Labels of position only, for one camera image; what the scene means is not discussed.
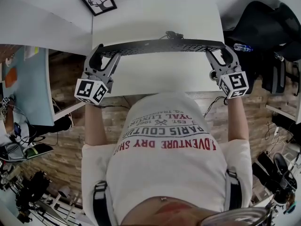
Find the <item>framed picture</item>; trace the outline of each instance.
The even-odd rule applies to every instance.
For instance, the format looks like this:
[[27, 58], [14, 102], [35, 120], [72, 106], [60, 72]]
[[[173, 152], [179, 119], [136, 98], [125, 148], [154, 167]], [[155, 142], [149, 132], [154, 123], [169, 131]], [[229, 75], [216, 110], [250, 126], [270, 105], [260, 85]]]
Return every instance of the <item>framed picture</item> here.
[[117, 8], [114, 0], [83, 0], [94, 16]]

